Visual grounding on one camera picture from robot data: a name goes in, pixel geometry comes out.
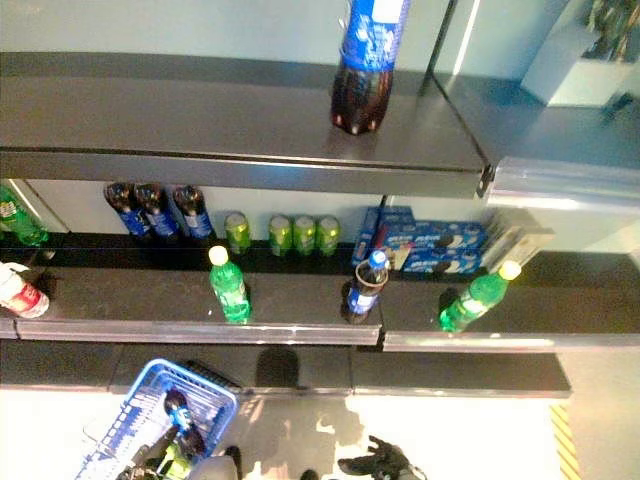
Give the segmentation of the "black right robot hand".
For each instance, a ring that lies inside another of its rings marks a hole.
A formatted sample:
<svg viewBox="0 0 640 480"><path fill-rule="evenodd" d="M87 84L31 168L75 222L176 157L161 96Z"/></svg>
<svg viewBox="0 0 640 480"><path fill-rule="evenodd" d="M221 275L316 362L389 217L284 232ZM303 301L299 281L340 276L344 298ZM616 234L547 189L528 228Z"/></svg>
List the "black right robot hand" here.
<svg viewBox="0 0 640 480"><path fill-rule="evenodd" d="M428 479L419 467L410 463L398 446L373 435L369 435L368 440L369 455L337 460L343 473L351 476L370 476L377 480Z"/></svg>

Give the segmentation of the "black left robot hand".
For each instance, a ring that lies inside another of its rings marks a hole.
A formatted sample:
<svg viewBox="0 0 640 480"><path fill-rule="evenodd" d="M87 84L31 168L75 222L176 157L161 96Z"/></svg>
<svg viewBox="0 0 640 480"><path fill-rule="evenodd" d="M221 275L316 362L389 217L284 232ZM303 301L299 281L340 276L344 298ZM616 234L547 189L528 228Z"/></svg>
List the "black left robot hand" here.
<svg viewBox="0 0 640 480"><path fill-rule="evenodd" d="M153 444L142 445L129 466L126 466L116 477L117 480L128 479L164 479L173 464L166 460L166 452L171 441L160 440Z"/></svg>

